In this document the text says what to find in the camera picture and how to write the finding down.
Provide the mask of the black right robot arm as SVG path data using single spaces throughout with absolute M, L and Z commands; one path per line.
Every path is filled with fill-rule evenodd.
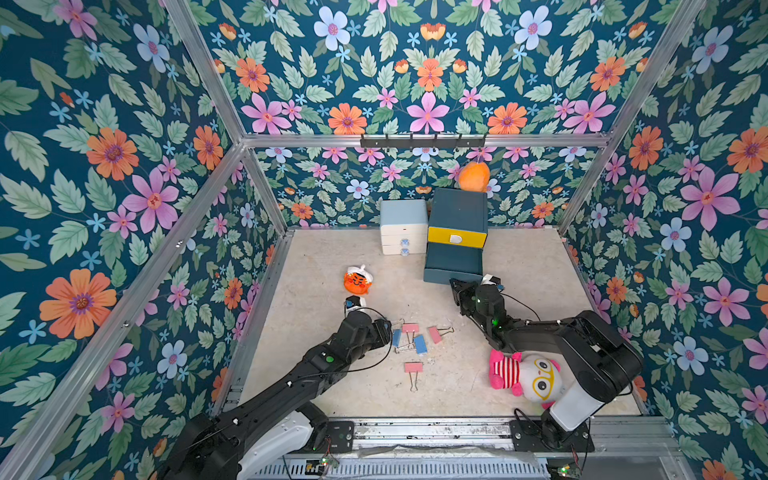
M 450 287 L 460 313 L 491 346 L 491 386 L 540 404 L 538 431 L 550 441 L 585 424 L 643 369 L 640 353 L 592 310 L 563 320 L 524 320 L 507 313 L 495 277 L 452 279 Z

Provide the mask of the blue binder clip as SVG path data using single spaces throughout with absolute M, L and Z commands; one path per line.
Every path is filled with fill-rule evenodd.
M 414 337 L 413 345 L 418 355 L 425 355 L 428 352 L 426 341 L 422 335 Z
M 394 349 L 397 349 L 399 347 L 401 337 L 402 337 L 402 329 L 401 328 L 394 329 L 392 332 L 392 346 Z

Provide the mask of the pink binder clip bottom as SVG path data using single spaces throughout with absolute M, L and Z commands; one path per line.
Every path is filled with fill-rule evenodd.
M 404 364 L 404 371 L 408 374 L 410 382 L 410 391 L 418 391 L 418 378 L 423 372 L 424 366 L 422 362 L 406 362 Z

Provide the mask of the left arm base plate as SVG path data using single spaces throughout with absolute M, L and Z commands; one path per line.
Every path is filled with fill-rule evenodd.
M 353 450 L 355 423 L 328 421 L 316 427 L 309 448 L 314 453 L 348 453 Z

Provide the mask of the dark teal drawer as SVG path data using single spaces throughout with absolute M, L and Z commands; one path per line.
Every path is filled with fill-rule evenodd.
M 483 277 L 481 249 L 429 243 L 423 280 L 448 285 L 452 279 L 479 282 Z

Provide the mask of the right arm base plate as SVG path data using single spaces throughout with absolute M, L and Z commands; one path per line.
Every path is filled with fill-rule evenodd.
M 590 424 L 582 423 L 575 430 L 565 431 L 556 422 L 527 418 L 509 422 L 510 437 L 516 451 L 543 453 L 572 453 L 595 451 Z

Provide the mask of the pink binder clip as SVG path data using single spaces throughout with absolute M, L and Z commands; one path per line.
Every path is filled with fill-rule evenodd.
M 424 366 L 422 362 L 406 362 L 404 364 L 404 371 L 408 374 L 410 382 L 410 391 L 418 391 L 418 378 L 423 372 Z
M 453 334 L 455 329 L 453 327 L 439 328 L 437 326 L 431 326 L 427 329 L 427 333 L 432 342 L 437 345 L 440 344 L 444 337 Z
M 405 337 L 406 345 L 414 343 L 415 337 L 419 334 L 420 327 L 416 323 L 403 323 L 401 326 L 401 333 Z

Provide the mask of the yellow top drawer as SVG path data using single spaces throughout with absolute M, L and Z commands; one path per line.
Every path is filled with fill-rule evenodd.
M 428 241 L 466 248 L 483 249 L 488 233 L 485 231 L 467 231 L 443 227 L 428 228 Z

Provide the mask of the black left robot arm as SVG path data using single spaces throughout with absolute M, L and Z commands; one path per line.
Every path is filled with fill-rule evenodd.
M 249 479 L 287 453 L 323 444 L 328 418 L 312 401 L 366 353 L 392 346 L 391 322 L 370 311 L 349 310 L 337 332 L 255 397 L 217 416 L 190 419 L 156 477 Z

